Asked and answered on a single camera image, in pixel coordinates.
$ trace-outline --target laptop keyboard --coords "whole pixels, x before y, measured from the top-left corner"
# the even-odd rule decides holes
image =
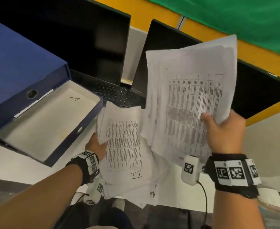
[[[142,104],[142,98],[125,87],[117,88],[107,84],[96,83],[90,88],[90,90],[97,95],[102,96],[104,103],[106,103],[106,101],[111,101],[115,105],[127,108]]]

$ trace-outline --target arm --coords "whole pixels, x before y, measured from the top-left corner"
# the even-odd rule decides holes
[[[201,115],[207,127],[207,140],[213,153],[242,153],[245,119],[230,111],[229,117],[218,125],[208,114]],[[264,229],[257,199],[216,190],[213,229]]]
[[[94,133],[85,150],[101,161],[107,144],[99,144]],[[43,228],[54,226],[82,182],[82,170],[68,165],[50,177],[32,185],[0,206],[0,228]]]

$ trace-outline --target black pants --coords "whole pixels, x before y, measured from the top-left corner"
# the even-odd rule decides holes
[[[89,221],[88,205],[79,202],[65,210],[53,229],[86,229],[92,226]],[[125,212],[115,207],[101,216],[98,226],[134,229]]]

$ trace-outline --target laptop screen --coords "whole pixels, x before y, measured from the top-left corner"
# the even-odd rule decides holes
[[[130,15],[92,0],[0,0],[0,23],[68,62],[120,85]]]
[[[153,19],[135,73],[132,90],[146,97],[147,63],[145,51],[178,49],[200,42],[175,28]],[[231,108],[247,119],[279,101],[280,79],[265,70],[238,60],[237,84]]]

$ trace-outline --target green curtain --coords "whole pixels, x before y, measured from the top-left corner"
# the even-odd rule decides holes
[[[280,54],[280,0],[150,0]]]

